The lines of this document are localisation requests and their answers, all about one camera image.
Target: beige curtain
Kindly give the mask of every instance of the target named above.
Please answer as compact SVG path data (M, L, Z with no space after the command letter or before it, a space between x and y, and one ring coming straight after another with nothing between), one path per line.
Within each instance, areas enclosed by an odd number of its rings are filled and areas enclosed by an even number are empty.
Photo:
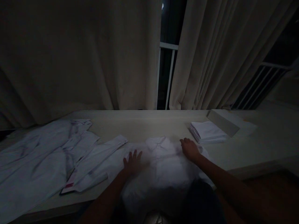
M0 113L12 126L156 108L161 1L7 0L0 14Z
M234 103L297 7L292 0L188 0L170 109Z

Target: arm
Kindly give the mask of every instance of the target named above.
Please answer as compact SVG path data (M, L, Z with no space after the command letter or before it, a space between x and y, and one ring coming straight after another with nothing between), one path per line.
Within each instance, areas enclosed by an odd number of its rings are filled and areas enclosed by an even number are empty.
M130 152L128 162L124 158L124 169L116 176L104 192L88 207L86 212L80 217L78 224L109 222L126 181L130 176L136 174L143 168L140 163L141 155L142 152L140 152L137 156L137 151L135 150L133 156Z
M286 222L279 215L278 210L257 197L243 182L202 156L193 141L188 138L180 141L185 156L205 172L217 189L243 217L265 223Z

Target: window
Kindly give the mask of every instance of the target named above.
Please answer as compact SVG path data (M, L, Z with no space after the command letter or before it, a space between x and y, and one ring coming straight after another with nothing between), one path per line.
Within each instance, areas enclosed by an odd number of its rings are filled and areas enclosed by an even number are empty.
M157 110L169 109L168 99L187 0L163 0Z
M298 56L299 9L296 10L253 78L232 105L232 109L256 109L284 74L294 66L298 66Z

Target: hand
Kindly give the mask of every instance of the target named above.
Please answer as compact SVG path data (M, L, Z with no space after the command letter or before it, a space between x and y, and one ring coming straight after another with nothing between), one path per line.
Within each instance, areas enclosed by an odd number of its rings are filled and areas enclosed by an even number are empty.
M191 162L196 163L198 158L200 158L202 155L199 153L198 148L194 141L184 138L180 139L183 153L189 159Z
M129 153L128 161L126 158L124 158L125 167L122 171L127 177L137 174L147 166L147 164L143 165L140 163L141 156L142 156L142 151L137 156L137 150L135 150L133 156L132 156L132 152Z

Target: stack of folded shirts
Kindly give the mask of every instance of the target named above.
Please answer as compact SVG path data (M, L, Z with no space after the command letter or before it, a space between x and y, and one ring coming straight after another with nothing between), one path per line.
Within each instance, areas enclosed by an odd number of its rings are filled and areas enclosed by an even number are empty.
M191 122L190 131L200 144L221 143L227 138L227 134L211 121Z

